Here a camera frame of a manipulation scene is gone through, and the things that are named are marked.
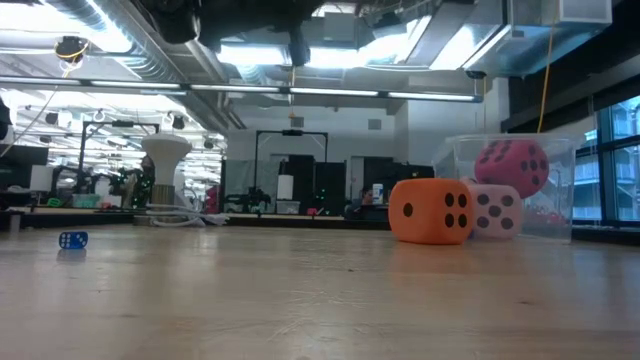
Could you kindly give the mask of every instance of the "yellow cable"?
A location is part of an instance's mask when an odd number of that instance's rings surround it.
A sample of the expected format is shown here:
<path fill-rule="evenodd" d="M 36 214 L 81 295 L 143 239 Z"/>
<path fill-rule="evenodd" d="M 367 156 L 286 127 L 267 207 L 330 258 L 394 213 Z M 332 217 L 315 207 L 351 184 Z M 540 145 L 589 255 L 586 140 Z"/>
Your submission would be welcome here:
<path fill-rule="evenodd" d="M 556 0 L 556 10 L 551 24 L 551 32 L 549 33 L 549 49 L 547 51 L 547 69 L 544 74 L 544 87 L 542 88 L 542 103 L 540 104 L 540 121 L 538 121 L 538 134 L 542 131 L 542 122 L 544 121 L 544 111 L 547 106 L 547 90 L 549 89 L 549 74 L 551 73 L 551 57 L 553 56 L 553 33 L 558 22 L 558 12 L 560 8 L 560 0 Z"/>

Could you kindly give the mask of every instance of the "die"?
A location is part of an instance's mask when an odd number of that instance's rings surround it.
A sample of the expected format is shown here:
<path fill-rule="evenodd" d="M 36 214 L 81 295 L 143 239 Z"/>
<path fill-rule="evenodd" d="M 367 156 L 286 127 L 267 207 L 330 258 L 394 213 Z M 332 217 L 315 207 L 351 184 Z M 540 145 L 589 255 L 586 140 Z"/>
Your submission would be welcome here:
<path fill-rule="evenodd" d="M 526 199 L 547 183 L 549 159 L 533 140 L 496 140 L 480 152 L 474 172 L 478 183 L 509 185 Z"/>
<path fill-rule="evenodd" d="M 507 185 L 468 185 L 476 238 L 513 239 L 522 231 L 524 209 L 518 191 Z"/>
<path fill-rule="evenodd" d="M 473 228 L 471 193 L 452 179 L 400 181 L 391 191 L 389 224 L 400 241 L 462 244 Z"/>
<path fill-rule="evenodd" d="M 63 232 L 58 238 L 58 244 L 63 249 L 84 249 L 89 241 L 89 234 L 85 231 Z"/>

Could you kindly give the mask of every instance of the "glass window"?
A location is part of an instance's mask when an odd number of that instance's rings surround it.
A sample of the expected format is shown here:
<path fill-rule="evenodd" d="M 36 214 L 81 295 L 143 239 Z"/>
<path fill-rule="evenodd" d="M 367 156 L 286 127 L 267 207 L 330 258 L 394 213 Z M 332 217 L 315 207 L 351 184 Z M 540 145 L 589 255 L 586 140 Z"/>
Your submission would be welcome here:
<path fill-rule="evenodd" d="M 596 155 L 576 159 L 575 188 L 573 193 L 573 218 L 601 220 L 600 170 Z"/>
<path fill-rule="evenodd" d="M 613 105 L 614 140 L 640 134 L 640 96 Z"/>
<path fill-rule="evenodd" d="M 640 146 L 630 146 L 615 152 L 616 204 L 618 218 L 640 220 Z"/>

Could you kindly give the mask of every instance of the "window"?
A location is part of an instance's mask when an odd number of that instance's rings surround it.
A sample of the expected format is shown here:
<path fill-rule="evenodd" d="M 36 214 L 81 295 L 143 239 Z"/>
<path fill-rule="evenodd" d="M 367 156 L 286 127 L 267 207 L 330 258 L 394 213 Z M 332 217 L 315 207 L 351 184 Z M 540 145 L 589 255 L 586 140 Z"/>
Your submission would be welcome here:
<path fill-rule="evenodd" d="M 613 105 L 611 108 L 614 139 L 640 134 L 640 96 Z"/>
<path fill-rule="evenodd" d="M 640 226 L 640 96 L 572 126 L 564 130 L 585 134 L 576 152 L 574 220 Z"/>
<path fill-rule="evenodd" d="M 573 192 L 574 219 L 600 220 L 600 170 L 598 156 L 589 155 L 576 159 L 576 176 Z"/>
<path fill-rule="evenodd" d="M 640 146 L 615 152 L 618 218 L 640 221 Z"/>

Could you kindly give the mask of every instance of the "pipe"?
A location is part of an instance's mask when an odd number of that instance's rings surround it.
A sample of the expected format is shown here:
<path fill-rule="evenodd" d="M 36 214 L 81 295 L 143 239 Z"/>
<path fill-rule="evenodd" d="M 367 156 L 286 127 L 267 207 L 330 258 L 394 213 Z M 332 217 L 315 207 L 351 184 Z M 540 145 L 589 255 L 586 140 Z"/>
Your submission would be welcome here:
<path fill-rule="evenodd" d="M 119 31 L 133 44 L 132 56 L 141 58 L 121 58 L 118 61 L 128 67 L 143 81 L 149 82 L 185 82 L 187 77 L 171 62 L 160 46 L 136 22 L 120 0 L 46 0 L 59 12 L 78 20 L 97 32 Z M 211 106 L 197 94 L 189 93 L 182 98 L 171 97 L 187 108 L 198 113 L 201 125 L 207 130 L 225 132 L 228 124 L 221 120 L 218 109 Z M 216 114 L 218 124 L 206 121 L 208 115 Z"/>

